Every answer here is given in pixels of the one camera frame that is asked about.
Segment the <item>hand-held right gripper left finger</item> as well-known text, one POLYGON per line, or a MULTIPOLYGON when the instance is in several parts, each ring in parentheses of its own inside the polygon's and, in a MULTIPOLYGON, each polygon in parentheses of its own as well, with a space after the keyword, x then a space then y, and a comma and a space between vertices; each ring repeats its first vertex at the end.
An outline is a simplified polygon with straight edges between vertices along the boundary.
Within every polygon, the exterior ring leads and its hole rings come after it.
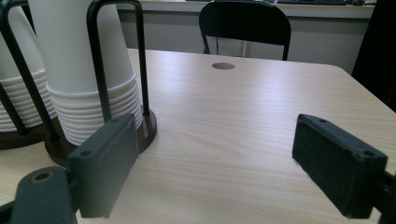
POLYGON ((134 116, 111 119, 68 156, 72 204, 82 217, 109 217, 138 158, 134 116))

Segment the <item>dark panel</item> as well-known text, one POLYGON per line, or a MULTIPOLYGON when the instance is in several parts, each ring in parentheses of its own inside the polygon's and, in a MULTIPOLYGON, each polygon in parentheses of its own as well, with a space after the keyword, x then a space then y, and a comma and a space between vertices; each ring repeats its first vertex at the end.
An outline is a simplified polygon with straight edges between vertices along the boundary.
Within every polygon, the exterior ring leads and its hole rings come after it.
POLYGON ((396 0, 377 0, 352 76, 396 113, 396 0))

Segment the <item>grey background desk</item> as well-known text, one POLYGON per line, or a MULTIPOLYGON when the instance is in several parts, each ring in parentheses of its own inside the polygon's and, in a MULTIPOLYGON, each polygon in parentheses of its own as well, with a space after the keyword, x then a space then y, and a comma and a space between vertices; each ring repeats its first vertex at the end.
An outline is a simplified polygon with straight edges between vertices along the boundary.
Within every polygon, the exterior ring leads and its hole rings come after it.
MULTIPOLYGON (((189 12, 198 13, 206 2, 186 0, 139 0, 145 12, 189 12)), ((328 18, 328 19, 361 19, 372 17, 374 6, 323 6, 323 5, 287 5, 277 4, 288 17, 328 18)))

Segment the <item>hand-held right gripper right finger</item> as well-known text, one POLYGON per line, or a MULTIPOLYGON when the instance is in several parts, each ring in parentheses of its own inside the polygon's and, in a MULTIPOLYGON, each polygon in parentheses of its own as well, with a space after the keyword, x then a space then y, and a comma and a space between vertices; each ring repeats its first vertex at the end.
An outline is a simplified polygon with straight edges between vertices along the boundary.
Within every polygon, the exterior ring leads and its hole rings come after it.
POLYGON ((297 118, 292 157, 348 218, 389 216, 388 156, 326 119, 297 118))

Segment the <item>black chair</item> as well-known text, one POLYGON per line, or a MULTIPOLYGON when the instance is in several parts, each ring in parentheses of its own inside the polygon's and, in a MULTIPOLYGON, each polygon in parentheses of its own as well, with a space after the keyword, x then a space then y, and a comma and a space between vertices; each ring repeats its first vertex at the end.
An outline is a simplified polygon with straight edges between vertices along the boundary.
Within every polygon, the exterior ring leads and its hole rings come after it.
POLYGON ((214 0, 199 14, 204 54, 210 53, 209 36, 283 47, 282 60, 289 56, 291 26, 278 7, 254 0, 214 0))

